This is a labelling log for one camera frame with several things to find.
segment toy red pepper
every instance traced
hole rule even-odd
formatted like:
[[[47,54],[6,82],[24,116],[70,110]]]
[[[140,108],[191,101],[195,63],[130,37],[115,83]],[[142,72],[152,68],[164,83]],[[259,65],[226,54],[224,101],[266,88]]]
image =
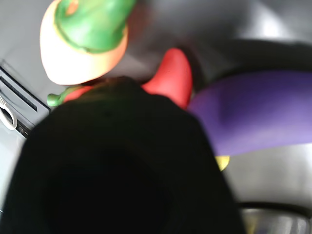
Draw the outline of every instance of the toy red pepper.
[[[155,76],[142,88],[156,95],[163,95],[171,99],[182,109],[186,109],[192,94],[192,72],[184,53],[177,48],[168,50]],[[92,86],[74,86],[66,89],[60,95],[48,96],[49,106],[58,106],[70,100],[77,99]]]

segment metal bowl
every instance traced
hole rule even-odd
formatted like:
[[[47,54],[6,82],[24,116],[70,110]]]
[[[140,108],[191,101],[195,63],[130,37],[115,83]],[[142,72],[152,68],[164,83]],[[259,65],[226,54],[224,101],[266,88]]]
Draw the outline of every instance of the metal bowl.
[[[247,234],[310,234],[310,221],[299,214],[278,210],[242,210]]]

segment white appliance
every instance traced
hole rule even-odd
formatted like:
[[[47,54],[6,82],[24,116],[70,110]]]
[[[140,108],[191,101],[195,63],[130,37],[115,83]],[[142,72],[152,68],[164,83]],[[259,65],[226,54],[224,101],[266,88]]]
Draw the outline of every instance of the white appliance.
[[[8,186],[18,161],[21,148],[30,130],[50,112],[50,109],[22,87],[0,67],[0,97],[5,102],[0,115],[0,216]],[[4,124],[3,117],[14,125]]]

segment black object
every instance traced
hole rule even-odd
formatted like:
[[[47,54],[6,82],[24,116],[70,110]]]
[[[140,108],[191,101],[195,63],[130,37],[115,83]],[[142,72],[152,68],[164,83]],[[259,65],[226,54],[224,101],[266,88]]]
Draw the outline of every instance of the black object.
[[[56,108],[30,133],[1,234],[242,234],[197,120],[129,78]]]

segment toy vegetable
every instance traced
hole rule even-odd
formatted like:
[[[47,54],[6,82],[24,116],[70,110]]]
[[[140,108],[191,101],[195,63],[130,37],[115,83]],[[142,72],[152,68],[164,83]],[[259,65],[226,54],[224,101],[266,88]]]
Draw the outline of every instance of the toy vegetable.
[[[79,85],[67,88],[60,95],[50,94],[48,105],[59,106],[79,98],[92,88],[92,86]],[[180,108],[186,109],[192,94],[193,80],[191,67],[185,54],[177,48],[169,49],[154,77],[143,84],[142,88],[150,94],[166,96]]]
[[[136,0],[55,0],[41,24],[43,67],[51,81],[81,84],[112,70],[128,40]]]

